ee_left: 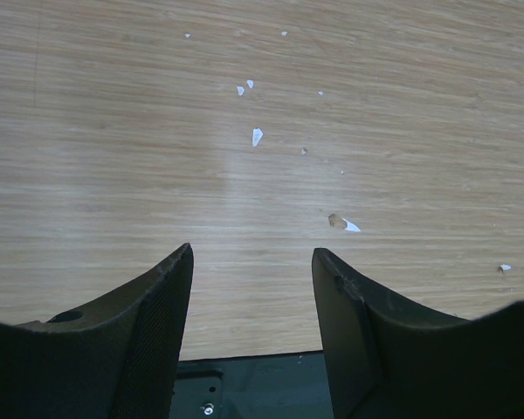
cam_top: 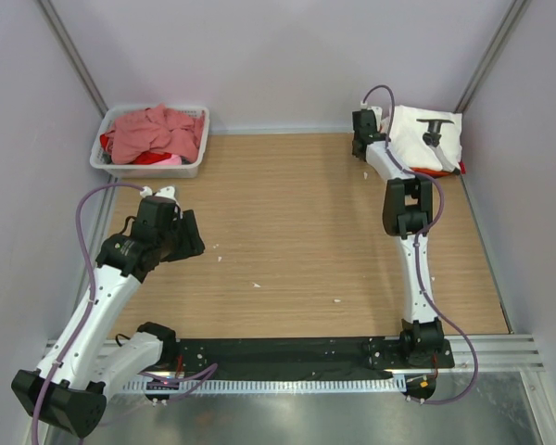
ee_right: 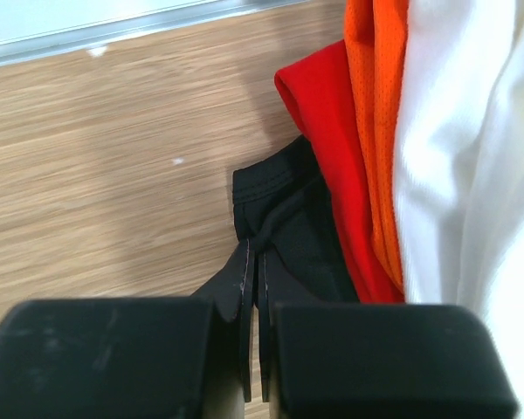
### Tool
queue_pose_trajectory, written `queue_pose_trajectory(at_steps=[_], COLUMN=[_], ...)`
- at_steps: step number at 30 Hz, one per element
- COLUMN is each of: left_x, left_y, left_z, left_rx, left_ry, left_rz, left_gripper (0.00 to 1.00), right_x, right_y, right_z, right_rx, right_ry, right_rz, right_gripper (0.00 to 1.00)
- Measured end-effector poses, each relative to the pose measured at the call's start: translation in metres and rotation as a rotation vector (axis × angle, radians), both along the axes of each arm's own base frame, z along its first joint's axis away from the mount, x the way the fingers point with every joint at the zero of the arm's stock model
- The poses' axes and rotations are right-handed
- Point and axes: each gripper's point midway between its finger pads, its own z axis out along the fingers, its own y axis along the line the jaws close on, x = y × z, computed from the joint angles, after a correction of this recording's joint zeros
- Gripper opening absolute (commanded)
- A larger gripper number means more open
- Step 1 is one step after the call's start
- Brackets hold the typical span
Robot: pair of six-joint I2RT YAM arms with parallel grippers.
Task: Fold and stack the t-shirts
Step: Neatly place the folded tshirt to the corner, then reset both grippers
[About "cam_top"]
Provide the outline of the white t shirt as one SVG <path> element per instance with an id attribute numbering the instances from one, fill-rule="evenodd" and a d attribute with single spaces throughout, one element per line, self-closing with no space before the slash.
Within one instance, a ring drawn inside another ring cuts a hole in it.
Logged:
<path id="1" fill-rule="evenodd" d="M 389 149 L 410 169 L 452 172 L 461 160 L 462 114 L 407 106 L 395 106 L 393 129 L 390 117 L 379 124 L 389 132 Z"/>

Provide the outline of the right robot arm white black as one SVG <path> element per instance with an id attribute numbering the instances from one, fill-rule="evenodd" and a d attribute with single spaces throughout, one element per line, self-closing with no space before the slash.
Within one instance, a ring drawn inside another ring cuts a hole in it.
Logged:
<path id="1" fill-rule="evenodd" d="M 405 310 L 399 334 L 400 359 L 411 367 L 430 367 L 444 348 L 443 326 L 434 308 L 428 265 L 428 232 L 433 222 L 433 182 L 411 170 L 393 152 L 370 108 L 352 113 L 352 155 L 385 182 L 382 223 L 401 258 Z"/>

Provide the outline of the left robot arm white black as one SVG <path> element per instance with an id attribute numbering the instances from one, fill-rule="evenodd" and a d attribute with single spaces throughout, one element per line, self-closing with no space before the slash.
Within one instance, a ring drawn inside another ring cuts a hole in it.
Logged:
<path id="1" fill-rule="evenodd" d="M 145 191 L 136 216 L 106 239 L 92 262 L 90 285 L 54 347 L 31 371 L 19 370 L 11 388 L 34 422 L 84 439 L 108 400 L 149 367 L 172 368 L 179 351 L 174 330 L 147 322 L 104 360 L 102 345 L 126 303 L 162 262 L 203 253 L 195 214 L 182 210 L 172 186 Z"/>

